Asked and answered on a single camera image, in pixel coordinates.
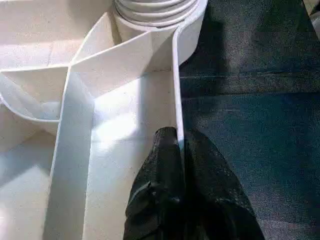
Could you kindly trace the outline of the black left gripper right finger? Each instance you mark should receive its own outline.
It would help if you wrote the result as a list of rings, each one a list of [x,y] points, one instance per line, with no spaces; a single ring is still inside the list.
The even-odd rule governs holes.
[[[215,144],[196,129],[186,130],[184,137],[188,237],[263,240],[251,202]]]

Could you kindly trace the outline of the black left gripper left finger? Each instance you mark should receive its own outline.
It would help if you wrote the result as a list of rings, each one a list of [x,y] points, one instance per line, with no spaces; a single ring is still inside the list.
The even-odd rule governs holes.
[[[177,130],[158,129],[137,173],[125,210],[123,239],[181,240],[184,237],[185,180]]]

